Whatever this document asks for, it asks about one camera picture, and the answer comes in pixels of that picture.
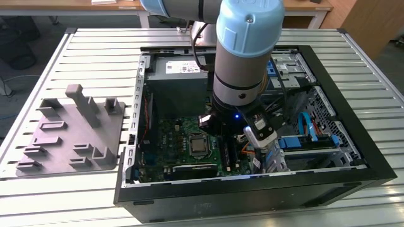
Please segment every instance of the power supply label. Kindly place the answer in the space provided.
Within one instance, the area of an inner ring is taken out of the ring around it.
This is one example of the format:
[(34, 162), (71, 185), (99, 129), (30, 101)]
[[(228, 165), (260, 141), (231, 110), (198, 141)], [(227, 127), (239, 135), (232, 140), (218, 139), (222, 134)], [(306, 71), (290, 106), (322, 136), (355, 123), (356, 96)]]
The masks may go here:
[(202, 72), (198, 67), (196, 61), (168, 61), (166, 63), (166, 73), (196, 73)]

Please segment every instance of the black case frame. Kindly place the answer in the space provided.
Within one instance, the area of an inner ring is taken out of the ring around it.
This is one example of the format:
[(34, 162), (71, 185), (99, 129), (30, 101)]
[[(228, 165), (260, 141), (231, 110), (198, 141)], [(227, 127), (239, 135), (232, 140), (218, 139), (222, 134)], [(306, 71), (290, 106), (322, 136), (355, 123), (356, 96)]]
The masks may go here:
[[(199, 47), (198, 53), (203, 54), (206, 48), (215, 47)], [(116, 206), (123, 206), (140, 222), (163, 222), (323, 206), (356, 191), (382, 185), (396, 178), (312, 48), (310, 46), (276, 46), (276, 49), (286, 48), (299, 50), (332, 104), (336, 112), (335, 120), (343, 123), (368, 168), (122, 188), (123, 157), (126, 155), (122, 153), (114, 203)], [(191, 48), (188, 46), (142, 48), (143, 51), (170, 49)]]

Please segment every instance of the slotted metal worktable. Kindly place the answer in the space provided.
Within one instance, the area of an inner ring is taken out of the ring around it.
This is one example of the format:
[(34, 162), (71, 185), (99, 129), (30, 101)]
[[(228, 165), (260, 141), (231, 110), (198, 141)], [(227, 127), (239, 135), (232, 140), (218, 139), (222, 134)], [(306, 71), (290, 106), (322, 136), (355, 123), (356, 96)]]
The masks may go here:
[[(172, 226), (367, 226), (404, 223), (404, 99), (348, 35), (335, 30), (284, 30), (279, 44), (311, 45), (399, 176), (328, 207), (244, 217), (180, 222)], [(16, 161), (31, 140), (43, 98), (71, 103), (64, 89), (82, 84), (100, 102), (116, 96), (131, 115), (142, 46), (190, 45), (175, 29), (79, 29), (66, 34), (0, 148), (0, 226), (127, 226), (139, 224), (112, 204), (115, 170), (16, 178)], [(122, 143), (128, 137), (124, 119)]]

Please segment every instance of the green circuit board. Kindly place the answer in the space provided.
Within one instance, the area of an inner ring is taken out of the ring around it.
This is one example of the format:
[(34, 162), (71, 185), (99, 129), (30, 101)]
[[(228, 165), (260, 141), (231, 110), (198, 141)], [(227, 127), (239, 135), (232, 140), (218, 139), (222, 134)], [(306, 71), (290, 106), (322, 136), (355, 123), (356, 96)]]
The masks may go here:
[[(207, 138), (208, 152), (204, 156), (191, 155), (191, 139), (195, 137)], [(146, 168), (150, 182), (166, 181), (164, 168), (178, 165), (216, 164), (218, 176), (250, 174), (247, 159), (240, 160), (239, 168), (223, 170), (218, 138), (199, 129), (198, 118), (160, 120), (158, 141), (156, 162)]]

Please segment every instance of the open computer tower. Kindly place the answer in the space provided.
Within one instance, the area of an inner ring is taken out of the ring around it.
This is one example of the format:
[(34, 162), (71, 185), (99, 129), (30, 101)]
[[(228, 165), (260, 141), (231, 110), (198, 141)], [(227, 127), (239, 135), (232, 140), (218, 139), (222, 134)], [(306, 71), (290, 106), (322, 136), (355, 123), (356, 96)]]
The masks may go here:
[[(260, 99), (287, 120), (264, 149), (200, 130), (214, 74), (192, 49), (142, 51), (115, 204), (143, 223), (324, 206), (396, 177), (310, 46), (272, 52)], [(215, 47), (196, 53), (215, 62)]]

